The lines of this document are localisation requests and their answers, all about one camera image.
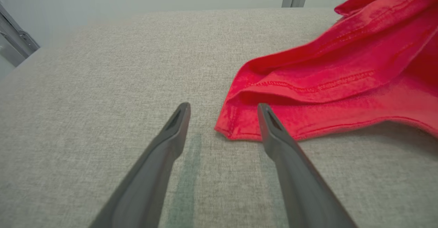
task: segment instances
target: table surface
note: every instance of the table surface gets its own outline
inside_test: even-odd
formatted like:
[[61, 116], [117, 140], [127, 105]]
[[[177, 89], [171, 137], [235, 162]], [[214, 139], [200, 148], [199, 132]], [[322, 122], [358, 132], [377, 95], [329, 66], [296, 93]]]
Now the table surface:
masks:
[[[307, 43], [317, 8], [162, 12], [82, 28], [0, 83], [0, 227], [87, 227], [181, 102], [160, 227], [286, 227], [259, 142], [213, 127], [248, 60]], [[359, 227], [436, 227], [438, 141], [386, 122], [300, 143]]]

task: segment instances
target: red fabric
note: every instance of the red fabric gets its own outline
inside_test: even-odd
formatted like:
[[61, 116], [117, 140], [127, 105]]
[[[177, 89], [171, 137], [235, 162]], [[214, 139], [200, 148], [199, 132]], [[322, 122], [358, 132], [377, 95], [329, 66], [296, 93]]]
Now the red fabric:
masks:
[[438, 0], [348, 0], [343, 19], [300, 47], [247, 62], [215, 130], [261, 140], [258, 103], [306, 139], [381, 121], [438, 136]]

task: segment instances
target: gray fabric surface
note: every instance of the gray fabric surface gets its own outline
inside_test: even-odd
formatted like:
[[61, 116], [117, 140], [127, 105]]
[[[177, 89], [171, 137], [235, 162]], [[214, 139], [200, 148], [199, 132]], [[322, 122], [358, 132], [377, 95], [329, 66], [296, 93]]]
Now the gray fabric surface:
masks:
[[[160, 227], [286, 227], [261, 143], [213, 131], [240, 66], [304, 44], [327, 9], [166, 12], [84, 28], [0, 83], [0, 227], [87, 227], [181, 102]], [[438, 226], [438, 142], [383, 123], [301, 143], [360, 227]]]

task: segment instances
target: red garment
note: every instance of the red garment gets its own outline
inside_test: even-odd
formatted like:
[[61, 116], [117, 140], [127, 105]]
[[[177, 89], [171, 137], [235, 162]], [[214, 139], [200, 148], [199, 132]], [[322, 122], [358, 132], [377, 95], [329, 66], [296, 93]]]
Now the red garment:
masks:
[[343, 19], [300, 47], [247, 62], [215, 130], [261, 140], [258, 103], [295, 139], [382, 121], [438, 137], [438, 0], [348, 0]]

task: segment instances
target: gray tablecloth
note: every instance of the gray tablecloth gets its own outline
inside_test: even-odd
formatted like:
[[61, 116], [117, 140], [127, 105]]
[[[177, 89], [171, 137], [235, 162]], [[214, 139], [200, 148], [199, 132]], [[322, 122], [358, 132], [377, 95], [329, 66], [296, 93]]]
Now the gray tablecloth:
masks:
[[[87, 227], [181, 102], [192, 106], [160, 227], [286, 227], [261, 143], [213, 127], [251, 58], [304, 44], [328, 9], [165, 12], [87, 27], [0, 83], [0, 227]], [[438, 227], [438, 142], [383, 123], [301, 142], [360, 227]]]

